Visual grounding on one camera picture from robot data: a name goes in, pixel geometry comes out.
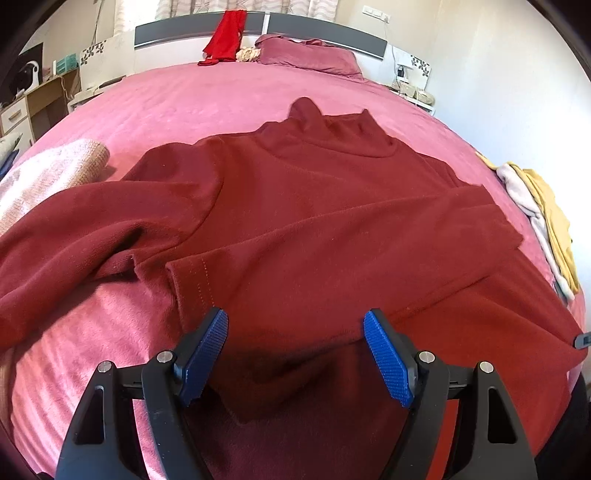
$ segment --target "stitching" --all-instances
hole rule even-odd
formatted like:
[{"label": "stitching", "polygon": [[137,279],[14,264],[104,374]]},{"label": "stitching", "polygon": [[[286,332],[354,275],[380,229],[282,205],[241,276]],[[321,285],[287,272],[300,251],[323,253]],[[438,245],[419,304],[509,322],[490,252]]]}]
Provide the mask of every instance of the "stitching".
[{"label": "stitching", "polygon": [[213,302],[213,294],[212,294],[212,286],[209,284],[209,274],[207,273],[207,266],[205,265],[205,260],[202,258],[201,262],[203,262],[203,268],[205,270],[205,280],[207,280],[207,289],[209,290],[209,298],[212,301],[212,307],[215,305]]},{"label": "stitching", "polygon": [[199,298],[201,299],[201,307],[202,307],[202,313],[205,314],[207,308],[205,306],[205,302],[203,301],[203,294],[201,292],[201,287],[199,286],[199,283],[197,283],[197,291],[199,292]]}]

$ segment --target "blue gripper pad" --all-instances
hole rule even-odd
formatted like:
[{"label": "blue gripper pad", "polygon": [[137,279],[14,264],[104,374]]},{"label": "blue gripper pad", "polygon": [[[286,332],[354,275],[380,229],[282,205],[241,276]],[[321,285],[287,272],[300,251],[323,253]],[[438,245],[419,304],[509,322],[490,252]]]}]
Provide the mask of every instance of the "blue gripper pad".
[{"label": "blue gripper pad", "polygon": [[201,397],[209,374],[212,372],[213,364],[216,362],[227,337],[228,315],[223,310],[219,310],[183,369],[181,375],[183,387],[178,398],[186,407],[193,400]]},{"label": "blue gripper pad", "polygon": [[398,400],[404,408],[409,408],[417,383],[416,362],[380,310],[372,309],[367,312],[363,320],[363,331],[390,396]]}]

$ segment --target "white wall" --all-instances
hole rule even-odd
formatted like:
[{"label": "white wall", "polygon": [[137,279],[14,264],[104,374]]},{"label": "white wall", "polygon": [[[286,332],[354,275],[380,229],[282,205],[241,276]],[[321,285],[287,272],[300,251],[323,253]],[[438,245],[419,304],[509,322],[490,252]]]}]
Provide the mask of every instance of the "white wall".
[{"label": "white wall", "polygon": [[[42,26],[37,29],[23,50],[43,42],[43,66],[50,67],[71,53],[79,54],[90,46],[95,31],[100,2],[67,0]],[[104,0],[100,13],[97,41],[113,36],[115,0]]]},{"label": "white wall", "polygon": [[[440,0],[339,0],[335,22],[384,38],[429,62]],[[391,15],[390,23],[363,15],[364,5]]]},{"label": "white wall", "polygon": [[553,188],[591,299],[591,82],[569,47],[525,0],[441,0],[428,57],[436,117],[493,163],[533,168]]}]

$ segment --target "desk drawer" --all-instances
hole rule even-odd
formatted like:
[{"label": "desk drawer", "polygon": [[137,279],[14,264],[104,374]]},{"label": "desk drawer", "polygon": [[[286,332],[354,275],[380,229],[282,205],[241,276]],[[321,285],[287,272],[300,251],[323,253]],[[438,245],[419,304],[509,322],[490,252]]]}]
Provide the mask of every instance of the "desk drawer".
[{"label": "desk drawer", "polygon": [[14,105],[8,107],[0,115],[0,122],[2,122],[2,132],[4,134],[19,123],[23,118],[28,116],[27,99],[22,98]]}]

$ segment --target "curtain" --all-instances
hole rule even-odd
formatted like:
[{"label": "curtain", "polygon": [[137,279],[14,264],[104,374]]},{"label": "curtain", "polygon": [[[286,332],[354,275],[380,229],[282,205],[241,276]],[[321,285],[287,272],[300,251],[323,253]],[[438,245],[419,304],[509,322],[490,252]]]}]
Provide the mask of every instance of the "curtain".
[{"label": "curtain", "polygon": [[114,35],[137,25],[181,15],[250,10],[335,21],[339,0],[116,0]]},{"label": "curtain", "polygon": [[159,0],[156,19],[243,9],[302,15],[333,22],[338,3],[339,0]]}]

